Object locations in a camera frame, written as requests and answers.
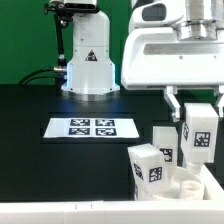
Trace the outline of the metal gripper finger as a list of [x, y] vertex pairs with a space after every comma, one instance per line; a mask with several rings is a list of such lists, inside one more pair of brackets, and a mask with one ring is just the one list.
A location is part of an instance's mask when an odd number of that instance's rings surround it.
[[219, 85], [214, 90], [216, 96], [215, 106], [220, 118], [224, 118], [224, 85]]

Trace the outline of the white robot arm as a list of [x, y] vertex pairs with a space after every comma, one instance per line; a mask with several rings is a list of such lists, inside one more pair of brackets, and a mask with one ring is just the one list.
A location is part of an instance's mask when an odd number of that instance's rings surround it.
[[[73, 19], [73, 56], [62, 89], [85, 98], [117, 91], [109, 58], [109, 19], [97, 0], [65, 0]], [[162, 90], [173, 118], [179, 89], [213, 89], [224, 117], [224, 0], [130, 0], [121, 86]]]

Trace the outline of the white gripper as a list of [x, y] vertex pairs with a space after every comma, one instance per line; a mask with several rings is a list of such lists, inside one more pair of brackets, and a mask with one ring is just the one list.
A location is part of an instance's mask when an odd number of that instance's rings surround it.
[[179, 88], [224, 85], [224, 1], [133, 1], [121, 82], [164, 89], [174, 122]]

